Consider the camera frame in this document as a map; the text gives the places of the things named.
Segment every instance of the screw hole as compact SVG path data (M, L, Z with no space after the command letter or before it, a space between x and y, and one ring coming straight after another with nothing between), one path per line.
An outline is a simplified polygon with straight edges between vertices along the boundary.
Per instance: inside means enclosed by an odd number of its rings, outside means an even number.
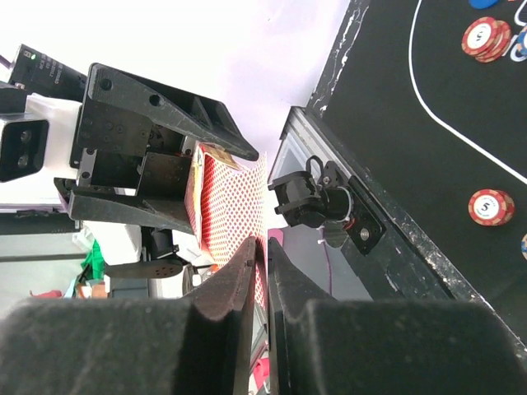
M161 97L159 97L159 95L150 96L150 98L148 98L148 101L150 101L150 104L154 107L161 105Z
M100 80L99 86L103 91L109 91L112 89L112 81L110 81L108 78L103 78Z

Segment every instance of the black table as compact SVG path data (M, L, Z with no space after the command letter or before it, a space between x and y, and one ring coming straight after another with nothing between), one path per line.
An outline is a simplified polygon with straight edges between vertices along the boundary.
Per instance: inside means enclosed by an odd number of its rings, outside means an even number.
M524 2L478 11L469 2L352 0L307 110L348 163L363 168L394 222L427 254L454 297L488 302L527 336L527 63L515 50L481 64L461 49L481 16L518 34ZM510 223L486 227L471 195L507 191ZM408 216L415 221L408 222Z

